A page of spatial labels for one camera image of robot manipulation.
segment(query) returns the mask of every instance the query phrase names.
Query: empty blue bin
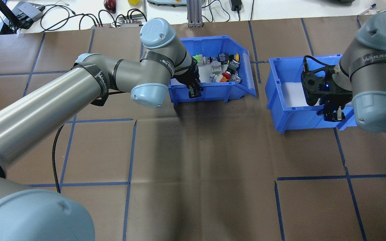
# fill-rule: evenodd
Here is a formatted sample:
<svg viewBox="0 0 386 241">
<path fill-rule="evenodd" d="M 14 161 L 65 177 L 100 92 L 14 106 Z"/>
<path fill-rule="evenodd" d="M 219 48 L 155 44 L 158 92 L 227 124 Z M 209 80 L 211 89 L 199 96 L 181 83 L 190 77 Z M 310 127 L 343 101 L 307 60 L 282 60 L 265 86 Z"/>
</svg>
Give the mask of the empty blue bin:
<svg viewBox="0 0 386 241">
<path fill-rule="evenodd" d="M 315 56 L 319 61 L 330 65 L 337 64 L 340 57 L 341 55 Z M 326 122 L 323 116 L 317 115 L 317 112 L 323 109 L 322 106 L 306 104 L 300 79 L 303 71 L 303 57 L 271 58 L 269 63 L 271 72 L 265 87 L 268 99 L 267 109 L 271 110 L 275 129 L 279 133 L 282 134 L 286 130 L 335 127 L 344 130 L 346 127 L 357 126 L 350 103 L 343 110 L 346 119 L 344 122 Z M 322 67 L 310 59 L 308 64 L 310 70 Z"/>
<path fill-rule="evenodd" d="M 198 102 L 223 100 L 228 102 L 230 99 L 240 99 L 246 94 L 256 96 L 254 87 L 253 73 L 251 71 L 250 54 L 247 49 L 234 41 L 227 35 L 212 37 L 181 38 L 184 46 L 190 55 L 217 56 L 219 53 L 229 54 L 238 53 L 240 67 L 238 75 L 242 78 L 241 83 L 232 81 L 224 83 L 206 83 L 209 76 L 200 76 L 203 83 L 202 97 L 190 99 L 189 90 L 183 84 L 179 84 L 176 79 L 172 79 L 169 85 L 169 95 L 174 105 L 181 102 Z"/>
</svg>

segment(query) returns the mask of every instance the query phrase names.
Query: metal bracket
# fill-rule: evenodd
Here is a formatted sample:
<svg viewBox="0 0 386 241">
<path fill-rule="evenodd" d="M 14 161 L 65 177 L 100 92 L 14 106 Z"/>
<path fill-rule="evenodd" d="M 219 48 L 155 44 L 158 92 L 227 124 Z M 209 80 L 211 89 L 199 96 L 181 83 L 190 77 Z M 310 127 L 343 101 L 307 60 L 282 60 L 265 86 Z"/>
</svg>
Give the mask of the metal bracket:
<svg viewBox="0 0 386 241">
<path fill-rule="evenodd" d="M 201 0 L 187 0 L 187 26 L 203 26 Z"/>
</svg>

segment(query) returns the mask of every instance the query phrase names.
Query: electrical component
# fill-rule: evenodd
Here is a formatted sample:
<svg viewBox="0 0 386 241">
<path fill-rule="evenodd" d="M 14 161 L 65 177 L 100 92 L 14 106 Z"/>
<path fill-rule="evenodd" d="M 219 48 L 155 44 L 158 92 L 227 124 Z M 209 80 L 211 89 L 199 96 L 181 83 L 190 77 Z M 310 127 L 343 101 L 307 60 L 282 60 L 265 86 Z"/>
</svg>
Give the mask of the electrical component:
<svg viewBox="0 0 386 241">
<path fill-rule="evenodd" d="M 232 81 L 234 81 L 236 83 L 240 83 L 242 81 L 242 79 L 237 74 L 233 74 L 232 75 Z"/>
<path fill-rule="evenodd" d="M 211 63 L 211 71 L 213 73 L 221 73 L 221 63 L 219 61 L 213 61 Z"/>
<path fill-rule="evenodd" d="M 242 9 L 242 0 L 230 0 L 230 9 L 233 12 L 240 11 Z"/>
</svg>

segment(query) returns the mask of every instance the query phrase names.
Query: cable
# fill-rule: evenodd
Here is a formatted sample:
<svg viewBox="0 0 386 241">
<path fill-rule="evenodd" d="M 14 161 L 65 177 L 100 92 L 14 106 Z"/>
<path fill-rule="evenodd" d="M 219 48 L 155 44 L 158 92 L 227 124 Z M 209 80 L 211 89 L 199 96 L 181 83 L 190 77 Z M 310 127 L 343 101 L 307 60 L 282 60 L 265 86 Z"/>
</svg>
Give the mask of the cable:
<svg viewBox="0 0 386 241">
<path fill-rule="evenodd" d="M 81 20 L 83 20 L 84 17 L 89 17 L 89 18 L 91 18 L 92 21 L 93 21 L 93 24 L 96 26 L 95 20 L 94 20 L 92 17 L 90 17 L 89 14 L 84 14 L 84 15 L 80 18 L 80 22 L 78 23 L 78 30 L 81 30 Z"/>
<path fill-rule="evenodd" d="M 69 4 L 67 4 L 66 2 L 64 2 L 64 1 L 61 1 L 61 0 L 59 0 L 59 1 L 57 1 L 57 2 L 55 2 L 55 4 L 57 4 L 58 2 L 63 2 L 63 4 L 65 4 L 66 6 L 69 6 Z"/>
<path fill-rule="evenodd" d="M 90 15 L 90 16 L 93 16 L 94 18 L 95 18 L 95 20 L 96 20 L 96 25 L 98 25 L 99 24 L 99 19 L 98 19 L 98 17 L 96 17 L 95 16 L 95 14 L 91 14 L 91 13 L 86 13 L 86 14 L 84 14 L 84 15 Z"/>
<path fill-rule="evenodd" d="M 205 17 L 204 15 L 202 15 L 203 18 L 205 18 L 208 22 L 211 22 L 207 17 Z"/>
<path fill-rule="evenodd" d="M 77 16 L 83 16 L 83 15 L 84 15 L 83 13 L 81 13 L 81 14 L 76 14 L 76 15 L 74 15 L 74 16 L 71 16 L 71 17 L 65 18 L 65 19 L 63 19 L 63 20 L 60 20 L 58 23 L 54 24 L 53 26 L 51 26 L 51 27 L 49 27 L 49 28 L 43 28 L 44 30 L 41 31 L 41 32 L 58 30 L 58 29 L 60 29 L 61 27 L 63 27 L 63 26 L 66 24 L 66 22 L 67 22 L 66 20 L 69 20 L 69 19 L 74 18 L 74 17 L 77 17 Z M 63 21 L 66 21 L 66 22 L 65 22 L 62 26 L 58 27 L 57 29 L 51 29 L 51 28 L 53 28 L 54 26 L 57 26 L 58 24 L 62 23 Z"/>
<path fill-rule="evenodd" d="M 212 10 L 211 10 L 211 6 L 208 6 L 209 8 L 209 13 L 211 14 L 211 22 L 214 22 L 214 15 L 212 14 Z"/>
<path fill-rule="evenodd" d="M 117 20 L 118 20 L 119 17 L 123 17 L 123 19 L 126 20 L 126 16 L 125 16 L 125 15 L 123 15 L 123 14 L 117 15 L 117 17 L 115 17 L 115 20 L 116 20 L 116 21 L 115 21 L 115 23 L 114 23 L 114 26 L 116 26 L 116 27 L 121 26 L 121 24 L 122 24 L 122 23 L 120 23 L 120 22 L 117 22 Z"/>
<path fill-rule="evenodd" d="M 254 10 L 254 0 L 253 0 L 253 4 L 251 5 L 251 17 L 250 17 L 250 21 L 253 20 L 253 10 Z"/>
<path fill-rule="evenodd" d="M 48 4 L 48 5 L 44 5 L 44 6 L 52 6 L 51 8 L 47 9 L 46 12 L 43 13 L 43 16 L 42 16 L 41 19 L 40 19 L 40 26 L 41 26 L 42 29 L 44 29 L 44 31 L 55 31 L 55 30 L 58 30 L 58 29 L 62 28 L 63 26 L 65 26 L 66 23 L 68 23 L 68 19 L 69 19 L 69 17 L 70 17 L 69 11 L 71 11 L 71 12 L 75 15 L 75 12 L 74 12 L 72 9 L 70 9 L 69 7 L 67 7 L 67 6 L 56 5 L 56 4 Z M 63 25 L 60 26 L 60 27 L 58 27 L 57 29 L 51 29 L 51 28 L 54 27 L 55 25 L 54 25 L 54 26 L 51 26 L 50 28 L 47 28 L 47 29 L 44 28 L 44 27 L 43 27 L 43 19 L 44 19 L 44 16 L 46 16 L 47 13 L 48 13 L 50 10 L 52 10 L 53 8 L 56 8 L 56 7 L 60 7 L 60 8 L 62 8 L 62 9 L 64 9 L 64 10 L 68 13 L 68 18 L 64 19 L 64 20 L 65 20 L 65 23 L 63 23 Z"/>
<path fill-rule="evenodd" d="M 227 13 L 227 15 L 229 16 L 229 18 L 225 21 L 225 22 L 228 22 L 230 21 L 230 14 L 222 7 L 222 4 L 221 4 L 221 1 L 220 0 L 214 0 L 214 1 L 218 1 L 220 3 L 220 6 L 221 6 L 221 9 Z"/>
<path fill-rule="evenodd" d="M 134 12 L 139 12 L 139 13 L 142 14 L 142 16 L 144 17 L 145 21 L 147 21 L 147 17 L 145 16 L 145 14 L 144 14 L 141 10 L 139 10 L 139 9 L 129 9 L 129 11 L 130 11 L 130 10 L 132 10 L 132 12 L 130 12 L 130 15 L 129 15 L 129 18 L 130 18 L 130 19 L 132 19 L 132 14 L 133 14 Z"/>
<path fill-rule="evenodd" d="M 304 62 L 304 63 L 306 63 L 306 58 L 312 59 L 313 61 L 315 61 L 315 62 L 317 62 L 317 63 L 319 63 L 319 64 L 321 64 L 321 65 L 324 65 L 324 66 L 331 66 L 330 64 L 326 64 L 326 63 L 323 63 L 322 61 L 319 61 L 318 59 L 312 57 L 311 55 L 305 55 L 305 56 L 303 57 L 303 62 Z"/>
<path fill-rule="evenodd" d="M 101 20 L 101 12 L 107 12 L 107 13 L 111 16 L 111 18 L 113 19 L 113 23 L 115 23 L 115 19 L 114 19 L 114 17 L 112 16 L 112 14 L 111 14 L 110 12 L 108 12 L 107 10 L 101 9 L 101 10 L 99 10 L 99 12 L 98 12 L 99 23 L 101 24 L 101 26 L 103 26 L 102 20 Z"/>
<path fill-rule="evenodd" d="M 53 166 L 53 175 L 55 177 L 55 185 L 56 185 L 56 190 L 58 193 L 60 193 L 60 186 L 59 186 L 59 180 L 58 180 L 58 172 L 56 171 L 56 160 L 55 160 L 55 154 L 56 154 L 56 144 L 58 143 L 58 138 L 60 135 L 60 132 L 62 131 L 64 125 L 62 125 L 59 129 L 58 132 L 56 133 L 55 140 L 53 141 L 53 148 L 52 148 L 52 166 Z"/>
<path fill-rule="evenodd" d="M 225 22 L 228 22 L 230 21 L 230 14 L 222 7 L 222 3 L 220 0 L 213 0 L 212 2 L 210 2 L 210 4 L 206 5 L 206 6 L 203 6 L 202 8 L 206 8 L 206 7 L 209 7 L 211 6 L 211 4 L 213 4 L 214 2 L 219 2 L 220 6 L 221 6 L 221 9 L 229 16 L 229 18 L 225 21 Z"/>
</svg>

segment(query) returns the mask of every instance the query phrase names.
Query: blue tape grid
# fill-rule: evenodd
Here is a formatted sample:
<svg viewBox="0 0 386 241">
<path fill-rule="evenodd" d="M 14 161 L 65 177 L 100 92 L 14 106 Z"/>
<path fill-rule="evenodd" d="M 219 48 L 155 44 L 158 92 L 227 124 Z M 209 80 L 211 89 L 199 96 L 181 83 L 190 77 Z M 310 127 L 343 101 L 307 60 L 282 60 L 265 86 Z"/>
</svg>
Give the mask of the blue tape grid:
<svg viewBox="0 0 386 241">
<path fill-rule="evenodd" d="M 34 72 L 35 66 L 37 65 L 38 56 L 40 55 L 41 48 L 43 47 L 43 43 L 44 43 L 44 38 L 45 38 L 45 37 L 46 37 L 46 33 L 43 33 L 43 37 L 41 38 L 40 46 L 38 47 L 38 51 L 37 51 L 37 54 L 36 54 L 36 56 L 35 56 L 34 64 L 32 65 L 32 70 L 31 70 L 31 72 L 29 73 L 28 82 L 26 83 L 26 87 L 25 87 L 25 90 L 24 90 L 24 92 L 23 92 L 23 97 L 25 97 L 25 96 L 26 96 L 26 93 L 28 92 L 29 83 L 31 82 L 31 78 L 32 78 L 32 73 Z"/>
<path fill-rule="evenodd" d="M 308 44 L 309 44 L 309 48 L 310 48 L 311 54 L 313 55 L 314 51 L 313 51 L 313 48 L 312 48 L 312 45 L 311 45 L 311 41 L 309 39 L 309 35 L 308 35 L 308 32 L 307 32 L 307 29 L 306 29 L 305 22 L 304 22 L 303 18 L 301 18 L 301 21 L 302 21 L 302 26 L 303 26 L 303 29 L 305 31 L 305 35 L 306 35 L 306 38 L 307 38 L 307 41 L 308 41 Z M 360 21 L 358 20 L 358 17 L 357 17 L 357 23 L 358 23 L 359 27 L 361 27 L 361 24 L 360 24 Z M 254 59 L 255 59 L 255 61 L 251 61 L 251 64 L 256 64 L 257 75 L 258 75 L 258 82 L 261 83 L 258 66 L 259 66 L 259 64 L 268 63 L 268 61 L 259 61 L 258 60 L 257 52 L 256 52 L 256 45 L 255 45 L 255 41 L 254 41 L 253 30 L 252 30 L 251 22 L 250 21 L 248 21 L 248 25 L 249 25 L 249 28 L 250 28 L 251 41 L 252 41 L 252 44 L 253 44 Z M 95 31 L 93 30 L 92 31 L 92 37 L 91 37 L 90 44 L 89 44 L 89 50 L 88 50 L 89 53 L 90 53 L 91 48 L 92 48 L 94 33 L 95 33 Z M 37 55 L 35 57 L 34 65 L 33 65 L 33 68 L 32 68 L 30 73 L 0 74 L 0 76 L 29 75 L 29 79 L 28 79 L 28 83 L 27 83 L 27 86 L 26 86 L 26 89 L 25 89 L 25 93 L 27 92 L 27 88 L 29 86 L 29 82 L 30 82 L 30 79 L 31 79 L 32 75 L 67 73 L 67 71 L 52 71 L 52 72 L 37 72 L 37 73 L 34 73 L 34 68 L 35 68 L 35 65 L 37 63 L 38 55 L 39 55 L 39 53 L 41 51 L 41 48 L 42 48 L 42 45 L 43 45 L 43 42 L 44 42 L 44 38 L 45 38 L 45 33 L 43 34 L 43 38 L 41 40 L 40 47 L 39 47 Z M 60 180 L 60 186 L 62 188 L 63 186 L 127 185 L 128 189 L 127 189 L 127 195 L 126 195 L 126 204 L 125 204 L 126 206 L 125 206 L 124 227 L 123 227 L 123 240 L 125 241 L 126 240 L 126 232 L 127 232 L 127 220 L 128 220 L 128 211 L 129 211 L 129 201 L 130 201 L 130 184 L 131 184 L 131 180 L 132 180 L 133 154 L 134 154 L 134 148 L 135 148 L 136 122 L 135 122 L 135 125 L 134 125 L 134 128 L 133 128 L 133 139 L 132 139 L 132 146 L 131 146 L 131 157 L 130 157 L 130 168 L 129 168 L 129 179 L 128 179 L 128 181 L 124 181 L 124 182 L 95 182 L 95 183 L 63 183 L 63 178 L 64 178 L 64 174 L 65 174 L 65 171 L 66 171 L 66 164 L 67 164 L 68 156 L 69 156 L 69 150 L 70 150 L 70 146 L 71 146 L 71 142 L 72 142 L 72 136 L 74 134 L 75 124 L 76 123 L 95 123 L 95 122 L 123 122 L 123 121 L 133 121 L 133 119 L 125 118 L 125 119 L 87 119 L 87 120 L 77 120 L 77 116 L 74 116 L 74 120 L 68 122 L 69 124 L 72 124 L 72 126 L 71 126 L 71 132 L 70 132 L 70 136 L 69 136 L 68 146 L 67 146 L 67 149 L 66 149 L 66 156 L 65 156 L 65 160 L 64 160 L 64 164 L 63 164 L 63 171 L 62 171 L 62 176 L 61 176 L 61 180 Z M 345 157 L 343 155 L 342 146 L 340 144 L 340 140 L 339 140 L 339 137 L 338 137 L 336 129 L 334 129 L 334 134 L 335 134 L 337 145 L 338 145 L 338 148 L 339 148 L 339 151 L 340 151 L 340 157 L 342 159 L 342 163 L 343 163 L 343 166 L 345 168 L 346 175 L 312 176 L 312 177 L 278 177 L 277 181 L 285 181 L 285 180 L 326 180 L 326 179 L 344 179 L 344 178 L 346 178 L 347 181 L 348 181 L 349 190 L 351 192 L 351 197 L 352 197 L 352 201 L 353 201 L 354 208 L 355 208 L 355 211 L 356 211 L 356 215 L 357 215 L 357 219 L 358 219 L 358 222 L 359 222 L 360 230 L 362 232 L 363 240 L 366 240 L 366 234 L 364 232 L 363 224 L 362 224 L 361 217 L 360 217 L 360 212 L 358 210 L 357 201 L 355 199 L 354 190 L 352 188 L 352 183 L 351 183 L 350 180 L 351 179 L 355 179 L 355 178 L 382 178 L 382 177 L 386 177 L 386 174 L 349 175 L 348 168 L 345 166 Z M 47 184 L 47 183 L 45 183 L 45 184 L 29 184 L 29 186 L 31 186 L 31 187 L 55 187 L 55 184 L 54 183 L 49 183 L 49 184 Z M 282 220 L 280 200 L 279 200 L 279 193 L 278 193 L 278 188 L 277 188 L 277 183 L 276 182 L 275 182 L 275 198 L 276 198 L 276 203 L 277 203 L 278 218 L 279 218 L 279 222 L 280 222 L 281 239 L 285 240 L 285 235 L 284 235 L 284 230 L 283 230 L 283 220 Z"/>
<path fill-rule="evenodd" d="M 253 27 L 251 26 L 251 21 L 248 21 L 248 27 L 250 28 L 251 42 L 253 43 L 254 60 L 255 60 L 254 62 L 251 62 L 251 63 L 256 64 L 257 82 L 259 82 L 259 84 L 261 84 L 262 78 L 260 77 L 260 69 L 259 69 L 259 61 L 258 61 L 258 57 L 257 57 L 256 42 L 254 41 Z"/>
</svg>

